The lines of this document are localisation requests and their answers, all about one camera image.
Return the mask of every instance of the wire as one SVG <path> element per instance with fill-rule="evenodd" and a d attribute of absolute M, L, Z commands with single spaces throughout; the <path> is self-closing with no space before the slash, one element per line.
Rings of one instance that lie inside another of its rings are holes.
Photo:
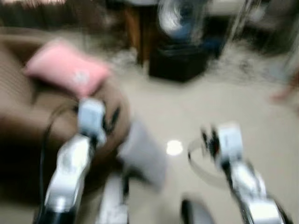
<path fill-rule="evenodd" d="M 205 171 L 198 163 L 196 163 L 193 159 L 192 159 L 192 153 L 195 150 L 199 150 L 201 149 L 200 147 L 196 146 L 198 142 L 196 142 L 196 140 L 192 141 L 189 144 L 188 147 L 188 161 L 189 164 L 191 166 L 191 168 L 193 169 L 193 171 L 201 178 L 203 179 L 206 183 L 211 184 L 215 187 L 218 188 L 227 188 L 227 184 L 226 181 L 222 178 L 216 177 L 213 174 Z"/>
<path fill-rule="evenodd" d="M 40 164 L 39 164 L 39 197 L 40 197 L 40 209 L 38 213 L 38 217 L 35 221 L 35 223 L 39 223 L 40 218 L 43 213 L 43 206 L 44 206 L 44 192 L 43 192 L 43 164 L 44 164 L 44 159 L 45 159 L 45 151 L 49 139 L 49 135 L 52 129 L 52 126 L 55 122 L 55 120 L 64 112 L 66 112 L 69 109 L 77 109 L 78 108 L 78 103 L 76 101 L 73 102 L 73 104 L 67 103 L 67 104 L 62 104 L 59 105 L 50 115 L 48 125 L 43 133 L 43 139 L 42 139 L 42 149 L 41 149 L 41 156 L 40 156 Z"/>

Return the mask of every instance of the beige floor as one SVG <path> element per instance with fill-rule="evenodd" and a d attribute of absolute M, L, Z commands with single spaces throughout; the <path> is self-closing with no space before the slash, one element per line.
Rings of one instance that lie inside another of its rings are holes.
<path fill-rule="evenodd" d="M 134 111 L 163 150 L 169 140 L 179 140 L 184 146 L 182 154 L 169 157 L 167 183 L 162 192 L 155 193 L 148 186 L 131 182 L 128 202 L 131 224 L 179 224 L 184 193 L 203 198 L 217 224 L 242 223 L 228 189 L 208 185 L 197 177 L 186 156 L 186 148 L 199 136 L 201 126 L 232 120 L 242 127 L 246 157 L 260 171 L 268 190 L 291 214 L 294 223 L 298 223 L 299 117 L 295 112 L 298 102 L 295 99 L 285 105 L 270 104 L 268 96 L 280 86 L 266 83 L 239 86 L 205 78 L 177 85 L 138 74 L 121 76 L 121 83 Z M 195 156 L 207 171 L 223 178 L 209 159 Z M 95 196 L 91 205 L 83 204 L 78 223 L 93 223 L 98 201 Z M 0 223 L 29 224 L 33 210 L 0 200 Z"/>

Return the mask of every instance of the wooden furniture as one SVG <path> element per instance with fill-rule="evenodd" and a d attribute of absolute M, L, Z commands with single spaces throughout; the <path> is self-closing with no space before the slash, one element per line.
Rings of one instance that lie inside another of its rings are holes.
<path fill-rule="evenodd" d="M 158 29 L 157 4 L 152 2 L 144 5 L 136 4 L 136 0 L 127 1 L 124 11 L 130 44 L 137 50 L 138 63 L 143 64 L 149 60 L 162 36 Z"/>

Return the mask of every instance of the gray cloth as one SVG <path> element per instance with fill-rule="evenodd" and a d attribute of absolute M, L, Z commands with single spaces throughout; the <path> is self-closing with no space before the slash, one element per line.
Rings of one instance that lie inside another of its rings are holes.
<path fill-rule="evenodd" d="M 139 119 L 133 119 L 128 138 L 119 146 L 117 158 L 123 162 L 129 176 L 149 183 L 156 190 L 161 190 L 164 186 L 166 153 L 149 135 Z"/>

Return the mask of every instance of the person's leg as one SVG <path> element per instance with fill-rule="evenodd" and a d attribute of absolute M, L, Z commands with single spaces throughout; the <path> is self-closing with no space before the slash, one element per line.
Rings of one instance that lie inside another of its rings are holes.
<path fill-rule="evenodd" d="M 299 87 L 299 69 L 295 72 L 294 76 L 291 78 L 288 86 L 281 92 L 272 96 L 275 101 L 285 100 Z"/>

